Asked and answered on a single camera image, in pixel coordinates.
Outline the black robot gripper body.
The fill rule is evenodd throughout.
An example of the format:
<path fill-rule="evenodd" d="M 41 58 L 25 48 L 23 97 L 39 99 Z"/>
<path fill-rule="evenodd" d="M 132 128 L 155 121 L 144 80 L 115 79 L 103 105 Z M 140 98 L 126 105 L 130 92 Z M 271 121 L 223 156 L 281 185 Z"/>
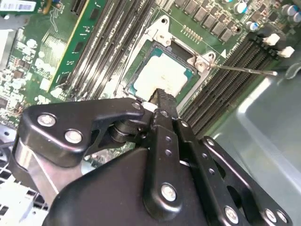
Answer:
<path fill-rule="evenodd" d="M 54 199 L 45 226 L 206 226 L 191 168 L 180 165 L 181 212 L 170 221 L 150 216 L 143 204 L 148 149 L 129 151 L 68 184 Z"/>

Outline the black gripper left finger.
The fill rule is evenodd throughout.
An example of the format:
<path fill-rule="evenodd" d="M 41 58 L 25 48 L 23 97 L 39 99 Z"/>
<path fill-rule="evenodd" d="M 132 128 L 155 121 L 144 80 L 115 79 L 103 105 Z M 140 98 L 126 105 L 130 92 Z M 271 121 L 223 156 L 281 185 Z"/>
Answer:
<path fill-rule="evenodd" d="M 36 105 L 19 122 L 13 158 L 51 207 L 70 183 L 137 148 L 148 149 L 143 204 L 154 219 L 182 208 L 178 137 L 166 93 L 131 98 Z"/>

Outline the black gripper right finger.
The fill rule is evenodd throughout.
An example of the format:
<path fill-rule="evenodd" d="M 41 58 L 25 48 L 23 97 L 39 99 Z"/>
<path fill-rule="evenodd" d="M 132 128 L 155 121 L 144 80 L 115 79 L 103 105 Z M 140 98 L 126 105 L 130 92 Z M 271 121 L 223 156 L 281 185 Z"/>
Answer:
<path fill-rule="evenodd" d="M 196 138 L 178 117 L 176 99 L 170 94 L 166 111 L 174 120 L 180 156 L 190 165 L 207 225 L 293 225 L 284 209 L 214 139 Z"/>

